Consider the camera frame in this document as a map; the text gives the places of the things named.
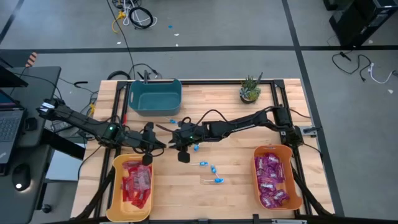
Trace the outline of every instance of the wooden table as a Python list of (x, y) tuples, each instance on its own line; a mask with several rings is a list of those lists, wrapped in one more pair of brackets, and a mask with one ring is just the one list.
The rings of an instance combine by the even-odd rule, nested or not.
[[(307, 102), (299, 79), (285, 79), (285, 89), (290, 108), (308, 115)], [(105, 120), (111, 116), (117, 81), (102, 81), (98, 93), (94, 118)], [(260, 85), (262, 93), (255, 104), (244, 105), (238, 95), (239, 85), (184, 85), (180, 113), (173, 116), (177, 121), (190, 116), (196, 122), (209, 109), (217, 109), (226, 119), (236, 119), (252, 114), (266, 106), (273, 105), (270, 85)], [(119, 103), (118, 114), (121, 114)], [(204, 121), (219, 120), (220, 116), (210, 113)], [(294, 125), (309, 126), (311, 120), (292, 113)], [(146, 122), (153, 121), (167, 128), (175, 129), (164, 117), (142, 117), (132, 109), (127, 111), (127, 125), (140, 131)], [(167, 143), (171, 134), (155, 127), (156, 137)], [(304, 137), (304, 141), (317, 147), (315, 138)], [(191, 162), (208, 161), (216, 165), (218, 174), (224, 178), (223, 184), (205, 183), (214, 179), (210, 168), (190, 166), (177, 161), (177, 151), (166, 149), (164, 155), (154, 158), (154, 207), (151, 220), (187, 220), (187, 219), (249, 219), (257, 213), (260, 218), (292, 218), (293, 211), (272, 212), (265, 210), (254, 198), (250, 161), (257, 146), (280, 144), (279, 133), (265, 127), (256, 127), (233, 133), (221, 142), (203, 142), (198, 152), (189, 149)], [(98, 147), (90, 142), (85, 157)], [(334, 212), (330, 192), (326, 182), (319, 153), (307, 146), (300, 146), (300, 155), (307, 187), (317, 200), (329, 211)], [(77, 216), (91, 200), (98, 189), (104, 149), (100, 149), (88, 159), (81, 168), (80, 180), (76, 190), (72, 217)], [(122, 148), (122, 154), (133, 153), (131, 148)], [(109, 157), (111, 168), (114, 154)], [(108, 192), (103, 196), (101, 216), (105, 216)]]

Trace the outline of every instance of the potted plant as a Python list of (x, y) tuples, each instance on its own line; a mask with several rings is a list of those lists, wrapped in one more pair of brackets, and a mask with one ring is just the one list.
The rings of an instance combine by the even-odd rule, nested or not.
[(245, 104), (254, 103), (260, 96), (261, 89), (257, 87), (260, 83), (262, 73), (257, 80), (250, 75), (242, 82), (242, 88), (239, 90), (241, 100)]

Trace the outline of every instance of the orange basket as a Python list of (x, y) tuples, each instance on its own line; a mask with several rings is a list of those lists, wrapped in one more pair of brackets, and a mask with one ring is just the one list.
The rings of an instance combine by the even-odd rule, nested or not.
[(113, 161), (115, 168), (114, 187), (112, 205), (106, 211), (106, 217), (112, 222), (140, 222), (148, 217), (152, 206), (154, 204), (153, 192), (154, 192), (154, 166), (152, 166), (151, 173), (151, 184), (150, 184), (150, 195), (142, 209), (139, 209), (131, 204), (131, 202), (123, 202), (123, 192), (120, 188), (123, 177), (128, 177), (129, 172), (123, 169), (123, 162), (126, 161), (142, 161), (142, 156), (139, 155), (120, 155)]
[[(283, 183), (277, 184), (277, 189), (283, 189), (288, 193), (289, 200), (285, 202), (282, 206), (277, 208), (266, 208), (262, 205), (260, 195), (261, 192), (259, 190), (259, 183), (257, 181), (257, 174), (256, 174), (256, 163), (254, 162), (254, 158), (257, 156), (263, 156), (265, 153), (271, 152), (277, 155), (282, 162), (284, 168), (284, 176), (285, 181)], [(252, 175), (253, 175), (253, 185), (254, 185), (254, 192), (256, 194), (257, 201), (260, 205), (269, 210), (296, 210), (300, 208), (301, 204), (303, 204), (303, 199), (297, 196), (294, 178), (293, 178), (293, 171), (292, 166), (290, 165), (290, 158), (292, 157), (292, 150), (291, 148), (284, 146), (284, 145), (269, 145), (269, 146), (259, 146), (254, 150), (254, 156), (252, 160)]]

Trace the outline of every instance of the teal plastic basket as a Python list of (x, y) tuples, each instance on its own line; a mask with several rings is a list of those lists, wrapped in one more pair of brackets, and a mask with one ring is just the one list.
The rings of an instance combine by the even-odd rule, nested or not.
[(130, 87), (129, 106), (141, 116), (173, 116), (180, 112), (182, 84), (142, 83), (134, 81)]

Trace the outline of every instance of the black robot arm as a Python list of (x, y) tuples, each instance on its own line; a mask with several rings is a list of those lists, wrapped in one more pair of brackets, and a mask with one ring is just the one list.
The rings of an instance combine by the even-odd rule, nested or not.
[[(272, 112), (274, 115), (275, 123), (268, 119), (268, 112)], [(232, 121), (227, 121), (226, 119), (224, 121), (204, 121), (201, 125), (198, 125), (199, 122), (193, 124), (191, 123), (191, 118), (186, 117), (178, 123), (180, 128), (174, 131), (157, 125), (161, 129), (172, 132), (173, 138), (169, 143), (175, 143), (171, 148), (179, 151), (178, 160), (180, 162), (190, 162), (190, 156), (187, 151), (188, 146), (192, 144), (218, 142), (227, 138), (231, 133), (258, 126), (267, 127), (273, 131), (284, 132), (288, 144), (299, 146), (303, 143), (299, 127), (292, 124), (289, 119), (289, 111), (284, 107), (270, 106), (254, 114)]]
[(53, 99), (45, 100), (40, 108), (37, 108), (39, 116), (49, 121), (64, 121), (76, 128), (92, 134), (98, 144), (116, 148), (120, 146), (132, 147), (134, 152), (145, 154), (143, 163), (149, 165), (152, 163), (152, 151), (163, 149), (166, 145), (158, 141), (153, 132), (154, 124), (148, 122), (142, 133), (138, 131), (126, 130), (127, 126), (123, 126), (119, 122), (97, 121), (93, 118), (85, 116), (79, 112), (73, 111), (63, 100)]

